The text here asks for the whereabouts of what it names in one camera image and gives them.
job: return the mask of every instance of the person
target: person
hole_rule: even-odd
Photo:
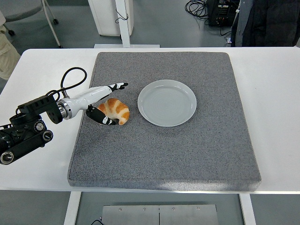
[[[5,36],[5,21],[0,11],[0,77],[8,80],[21,56]]]

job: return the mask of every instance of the chair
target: chair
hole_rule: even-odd
[[[44,10],[46,19],[49,23],[57,45],[59,48],[62,48],[60,42],[57,39],[53,26],[51,25],[45,5],[47,5],[47,8],[49,9],[53,17],[53,23],[58,24],[59,22],[57,19],[55,19],[47,0],[0,0],[0,11],[4,15],[6,22],[8,23],[25,19],[27,17],[35,15],[41,10]],[[13,36],[15,34],[13,30],[8,29],[6,25],[4,26],[8,30],[9,35]]]

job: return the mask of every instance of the croissant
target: croissant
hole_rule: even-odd
[[[127,105],[116,98],[108,99],[97,108],[112,120],[118,119],[119,125],[123,125],[129,119],[129,109]]]

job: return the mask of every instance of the dark jacket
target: dark jacket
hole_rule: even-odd
[[[300,37],[300,0],[254,0],[242,46],[295,46]]]

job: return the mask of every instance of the white plate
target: white plate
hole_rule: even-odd
[[[142,116],[160,127],[174,127],[188,121],[196,110],[196,97],[183,83],[160,80],[141,91],[137,105]]]

